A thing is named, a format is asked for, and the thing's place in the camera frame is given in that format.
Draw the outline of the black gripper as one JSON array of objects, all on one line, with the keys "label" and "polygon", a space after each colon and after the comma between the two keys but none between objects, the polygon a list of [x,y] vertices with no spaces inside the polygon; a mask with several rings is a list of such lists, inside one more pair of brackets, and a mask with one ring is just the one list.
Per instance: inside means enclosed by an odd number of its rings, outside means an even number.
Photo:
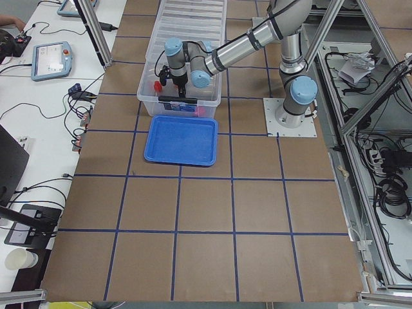
[{"label": "black gripper", "polygon": [[160,73],[158,74],[160,84],[162,86],[167,85],[169,79],[172,80],[173,84],[178,86],[179,97],[186,97],[186,87],[188,83],[187,69],[185,66],[181,68],[170,68],[168,66],[163,66]]}]

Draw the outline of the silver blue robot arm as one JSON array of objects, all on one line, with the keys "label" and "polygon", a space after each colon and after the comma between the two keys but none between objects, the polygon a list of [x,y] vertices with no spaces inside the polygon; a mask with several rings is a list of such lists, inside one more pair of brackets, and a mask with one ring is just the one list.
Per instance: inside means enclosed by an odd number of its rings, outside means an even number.
[{"label": "silver blue robot arm", "polygon": [[317,84],[303,73],[306,63],[301,50],[301,27],[311,8],[309,0],[271,1],[264,21],[218,48],[205,41],[167,39],[163,52],[167,64],[156,74],[159,83],[165,86],[171,79],[178,96],[185,98],[188,82],[196,88],[206,88],[213,76],[271,42],[280,41],[279,69],[286,97],[276,109],[275,118],[281,126],[295,129],[317,95]]}]

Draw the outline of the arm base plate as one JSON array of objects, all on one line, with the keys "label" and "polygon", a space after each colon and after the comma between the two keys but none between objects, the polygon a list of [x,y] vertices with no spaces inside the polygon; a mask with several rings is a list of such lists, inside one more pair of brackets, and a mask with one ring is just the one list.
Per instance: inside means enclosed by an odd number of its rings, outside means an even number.
[{"label": "arm base plate", "polygon": [[284,110],[283,102],[283,98],[263,99],[267,136],[316,138],[316,114],[313,114],[310,107],[307,107],[305,114],[295,116]]}]

